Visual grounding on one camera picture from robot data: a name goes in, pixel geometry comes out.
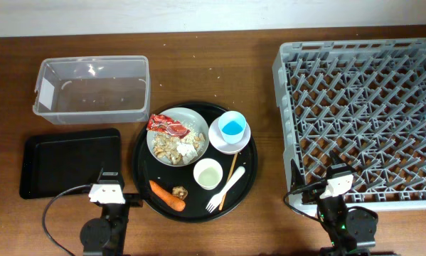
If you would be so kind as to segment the peanut shells and rice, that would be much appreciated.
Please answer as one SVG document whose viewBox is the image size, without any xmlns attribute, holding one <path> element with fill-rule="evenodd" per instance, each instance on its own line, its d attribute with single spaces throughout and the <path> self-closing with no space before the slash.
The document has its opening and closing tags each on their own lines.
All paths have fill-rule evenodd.
<svg viewBox="0 0 426 256">
<path fill-rule="evenodd" d="M 206 145 L 206 138 L 202 133 L 196 132 L 190 132 L 183 139 L 158 132 L 152 142 L 152 150 L 158 159 L 166 158 L 172 165 L 181 165 L 183 162 L 180 153 L 176 150 L 177 143 L 192 144 L 199 156 Z"/>
</svg>

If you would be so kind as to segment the red snack wrapper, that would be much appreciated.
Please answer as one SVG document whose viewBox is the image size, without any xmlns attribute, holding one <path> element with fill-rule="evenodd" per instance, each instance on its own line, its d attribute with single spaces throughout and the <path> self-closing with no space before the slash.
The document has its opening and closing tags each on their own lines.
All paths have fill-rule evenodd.
<svg viewBox="0 0 426 256">
<path fill-rule="evenodd" d="M 180 123 L 180 121 L 176 121 L 163 114 L 153 114 L 149 118 L 147 131 L 161 132 L 172 137 L 178 137 L 179 139 L 183 139 L 190 133 L 190 130 Z"/>
</svg>

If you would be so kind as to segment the wooden chopstick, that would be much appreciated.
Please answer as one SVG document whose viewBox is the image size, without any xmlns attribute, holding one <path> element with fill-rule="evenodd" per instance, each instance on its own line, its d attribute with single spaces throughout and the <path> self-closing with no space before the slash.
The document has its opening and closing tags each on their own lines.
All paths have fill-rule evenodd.
<svg viewBox="0 0 426 256">
<path fill-rule="evenodd" d="M 229 170 L 229 174 L 228 174 L 227 182 L 229 182 L 229 180 L 230 180 L 231 176 L 233 175 L 233 170 L 234 170 L 234 168 L 235 168 L 235 163 L 236 163 L 237 157 L 238 157 L 238 153 L 235 153 L 235 154 L 234 154 L 234 156 L 233 156 L 233 161 L 232 161 L 232 164 L 231 164 L 230 170 Z M 225 202 L 225 197 L 226 197 L 226 193 L 223 195 L 223 197 L 222 197 L 222 201 L 220 202 L 220 205 L 219 205 L 219 207 L 218 207 L 218 210 L 219 210 L 219 211 L 222 211 L 222 210 L 223 210 L 223 205 L 224 205 L 224 202 Z"/>
</svg>

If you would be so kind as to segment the white plastic fork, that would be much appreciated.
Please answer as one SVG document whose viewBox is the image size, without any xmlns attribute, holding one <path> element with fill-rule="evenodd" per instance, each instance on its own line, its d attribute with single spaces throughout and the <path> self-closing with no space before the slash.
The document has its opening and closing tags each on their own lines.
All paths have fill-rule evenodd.
<svg viewBox="0 0 426 256">
<path fill-rule="evenodd" d="M 230 177 L 230 180 L 224 185 L 222 190 L 215 194 L 210 201 L 208 202 L 208 205 L 206 206 L 206 210 L 209 213 L 212 213 L 222 202 L 223 196 L 235 185 L 237 181 L 240 180 L 240 178 L 245 173 L 245 167 L 239 166 L 236 171 L 233 173 L 233 175 Z"/>
</svg>

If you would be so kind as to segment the light blue plastic cup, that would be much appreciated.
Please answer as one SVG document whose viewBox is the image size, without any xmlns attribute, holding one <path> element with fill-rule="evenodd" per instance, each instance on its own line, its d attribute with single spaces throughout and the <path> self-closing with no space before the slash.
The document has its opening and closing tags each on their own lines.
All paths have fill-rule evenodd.
<svg viewBox="0 0 426 256">
<path fill-rule="evenodd" d="M 225 112 L 218 120 L 220 133 L 228 144 L 236 144 L 243 138 L 246 125 L 245 117 L 236 111 Z"/>
</svg>

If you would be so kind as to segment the small white cup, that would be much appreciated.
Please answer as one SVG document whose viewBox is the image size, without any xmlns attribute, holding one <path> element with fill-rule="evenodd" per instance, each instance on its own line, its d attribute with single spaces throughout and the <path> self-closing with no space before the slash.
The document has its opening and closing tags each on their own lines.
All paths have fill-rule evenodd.
<svg viewBox="0 0 426 256">
<path fill-rule="evenodd" d="M 223 168 L 214 159 L 201 159 L 193 169 L 196 183 L 205 190 L 213 190 L 223 178 Z"/>
</svg>

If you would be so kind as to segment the white saucer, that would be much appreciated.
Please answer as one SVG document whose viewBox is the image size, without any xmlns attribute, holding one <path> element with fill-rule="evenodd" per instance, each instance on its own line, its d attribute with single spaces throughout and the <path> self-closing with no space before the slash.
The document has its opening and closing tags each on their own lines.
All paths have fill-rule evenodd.
<svg viewBox="0 0 426 256">
<path fill-rule="evenodd" d="M 208 130 L 209 141 L 214 148 L 224 154 L 236 154 L 247 146 L 251 137 L 251 131 L 248 124 L 246 125 L 242 139 L 236 144 L 228 144 L 225 142 L 222 134 L 220 133 L 218 122 L 219 118 L 216 118 Z"/>
</svg>

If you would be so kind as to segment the white tissue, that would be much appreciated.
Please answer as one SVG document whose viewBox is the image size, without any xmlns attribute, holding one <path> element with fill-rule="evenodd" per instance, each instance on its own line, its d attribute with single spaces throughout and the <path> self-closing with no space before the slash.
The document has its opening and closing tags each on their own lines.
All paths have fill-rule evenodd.
<svg viewBox="0 0 426 256">
<path fill-rule="evenodd" d="M 176 150 L 180 153 L 183 164 L 189 164 L 198 156 L 198 153 L 192 144 L 178 142 Z"/>
</svg>

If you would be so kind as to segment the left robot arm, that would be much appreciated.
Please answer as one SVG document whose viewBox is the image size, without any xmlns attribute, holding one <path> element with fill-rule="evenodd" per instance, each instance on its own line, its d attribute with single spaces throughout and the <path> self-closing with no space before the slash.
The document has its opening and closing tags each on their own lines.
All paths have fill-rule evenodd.
<svg viewBox="0 0 426 256">
<path fill-rule="evenodd" d="M 124 179 L 118 171 L 101 170 L 88 197 L 101 207 L 99 218 L 84 224 L 80 231 L 83 254 L 88 256 L 123 255 L 129 222 L 129 210 L 141 208 L 143 201 L 137 193 L 124 193 Z"/>
</svg>

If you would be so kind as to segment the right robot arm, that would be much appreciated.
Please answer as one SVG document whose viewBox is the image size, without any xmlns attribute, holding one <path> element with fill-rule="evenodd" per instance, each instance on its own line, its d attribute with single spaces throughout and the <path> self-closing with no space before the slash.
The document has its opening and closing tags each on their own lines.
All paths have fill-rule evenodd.
<svg viewBox="0 0 426 256">
<path fill-rule="evenodd" d="M 344 194 L 351 190 L 356 170 L 334 152 L 329 153 L 329 158 L 331 165 L 324 178 L 308 185 L 293 184 L 284 196 L 285 200 L 292 195 L 301 195 L 315 201 L 317 217 L 289 203 L 286 206 L 320 223 L 328 233 L 331 247 L 321 248 L 321 256 L 370 255 L 369 248 L 376 245 L 378 214 L 361 206 L 346 205 Z"/>
</svg>

